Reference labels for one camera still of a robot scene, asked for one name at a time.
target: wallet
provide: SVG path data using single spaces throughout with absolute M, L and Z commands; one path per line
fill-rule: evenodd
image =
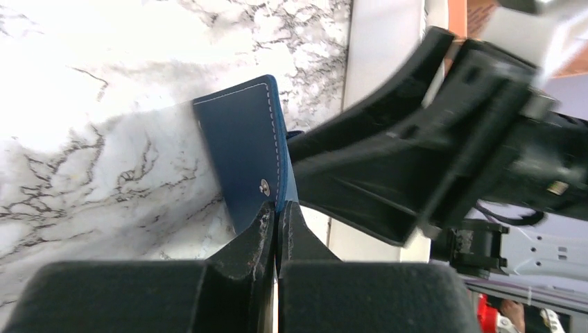
M 193 111 L 235 232 L 242 233 L 261 205 L 279 213 L 298 201 L 277 83 L 265 75 L 194 99 Z

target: white marble countertop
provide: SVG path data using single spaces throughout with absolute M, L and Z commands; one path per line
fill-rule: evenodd
M 187 101 L 276 77 L 339 112 L 349 0 L 0 0 L 0 327 L 58 259 L 202 258 L 233 236 Z

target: white stitching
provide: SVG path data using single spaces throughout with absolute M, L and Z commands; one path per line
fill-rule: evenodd
M 206 102 L 210 102 L 210 101 L 214 101 L 216 99 L 221 99 L 223 97 L 229 96 L 229 95 L 233 95 L 239 92 L 244 92 L 246 90 L 258 87 L 260 85 L 265 85 L 266 86 L 266 91 L 267 91 L 267 95 L 268 95 L 268 108 L 270 110 L 270 119 L 272 119 L 272 131 L 274 132 L 274 145 L 275 145 L 275 151 L 276 151 L 276 161 L 277 161 L 277 186 L 276 186 L 276 203 L 277 203 L 277 198 L 279 195 L 279 177 L 280 177 L 280 172 L 279 172 L 279 153 L 278 153 L 278 148 L 277 148 L 277 133 L 276 133 L 276 127 L 275 127 L 275 121 L 274 121 L 274 115 L 272 113 L 272 103 L 271 103 L 271 99 L 270 99 L 270 88 L 266 83 L 258 83 L 256 85 L 252 85 L 251 87 L 245 87 L 243 89 L 240 90 L 236 90 L 234 92 L 230 92 L 228 94 L 224 94 L 221 96 L 217 96 L 214 97 L 213 99 L 207 99 L 206 101 L 199 101 L 197 103 L 194 103 L 194 105 L 198 105 L 198 104 L 202 104 L 202 103 L 206 103 Z

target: marble surface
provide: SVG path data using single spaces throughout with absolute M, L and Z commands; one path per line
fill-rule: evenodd
M 276 77 L 339 112 L 349 0 L 0 0 L 0 327 L 58 259 L 211 255 L 234 235 L 189 100 Z

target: black cable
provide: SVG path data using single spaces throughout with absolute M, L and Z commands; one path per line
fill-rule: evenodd
M 523 216 L 520 216 L 518 219 L 513 219 L 510 217 L 496 214 L 493 211 L 487 209 L 486 207 L 483 207 L 482 205 L 480 205 L 480 203 L 477 203 L 474 206 L 474 208 L 476 208 L 476 210 L 479 211 L 480 213 L 484 214 L 484 216 L 486 216 L 486 218 L 491 222 L 492 222 L 492 220 L 490 220 L 489 217 L 492 217 L 494 220 L 496 220 L 498 222 L 506 223 L 508 225 L 513 225 L 515 227 L 536 226 L 537 224 L 541 223 L 545 219 L 545 213 L 538 212 L 536 210 L 533 210 L 533 213 L 531 215 L 523 215 Z

